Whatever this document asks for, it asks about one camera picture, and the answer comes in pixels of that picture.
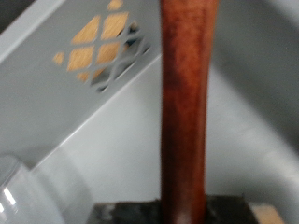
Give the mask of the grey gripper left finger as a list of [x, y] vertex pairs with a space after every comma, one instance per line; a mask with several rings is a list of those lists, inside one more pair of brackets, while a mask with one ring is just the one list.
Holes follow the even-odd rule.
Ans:
[[161, 203], [159, 200], [97, 203], [87, 224], [161, 224]]

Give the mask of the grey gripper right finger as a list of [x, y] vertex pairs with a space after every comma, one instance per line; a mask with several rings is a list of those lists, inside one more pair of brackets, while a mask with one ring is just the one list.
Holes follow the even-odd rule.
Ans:
[[285, 224], [267, 203], [249, 203], [241, 196], [206, 196], [205, 224]]

